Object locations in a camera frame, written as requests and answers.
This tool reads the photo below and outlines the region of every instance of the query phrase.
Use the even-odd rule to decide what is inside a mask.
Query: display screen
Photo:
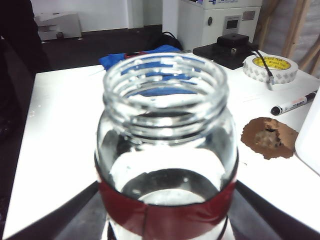
[[[238,25],[238,20],[230,20],[226,23],[226,29],[236,29]]]

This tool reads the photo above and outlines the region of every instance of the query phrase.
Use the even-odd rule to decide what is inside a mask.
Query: glass jar
[[[145,54],[103,79],[99,191],[118,240],[214,240],[237,171],[221,67],[195,55]]]

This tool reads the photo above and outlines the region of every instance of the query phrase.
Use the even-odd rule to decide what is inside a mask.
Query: white wall
[[[144,2],[142,0],[127,0],[127,18],[129,29],[144,27]]]
[[[163,0],[162,3],[162,31],[178,34],[179,0]]]
[[[77,12],[82,32],[128,27],[127,0],[31,0],[35,15]]]
[[[143,0],[143,24],[162,24],[163,0]]]

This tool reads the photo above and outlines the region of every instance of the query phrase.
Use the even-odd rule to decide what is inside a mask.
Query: black device
[[[258,48],[258,44],[249,42],[248,36],[231,33],[218,37],[216,43],[193,49],[193,54],[234,70],[242,67],[244,60]]]
[[[183,50],[181,43],[178,39],[169,31],[165,31],[162,33],[157,33],[155,35],[151,35],[148,41],[148,45],[146,46],[146,50],[154,50],[162,45],[170,45],[177,49]]]

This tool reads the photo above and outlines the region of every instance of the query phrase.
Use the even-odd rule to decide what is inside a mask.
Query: white machine
[[[295,141],[295,150],[301,160],[320,175],[320,91],[316,94]]]
[[[41,13],[34,18],[38,25],[38,34],[42,41],[63,38],[81,37],[78,14],[73,11]]]
[[[252,42],[263,0],[180,0],[177,39],[185,50],[213,44],[226,34]]]

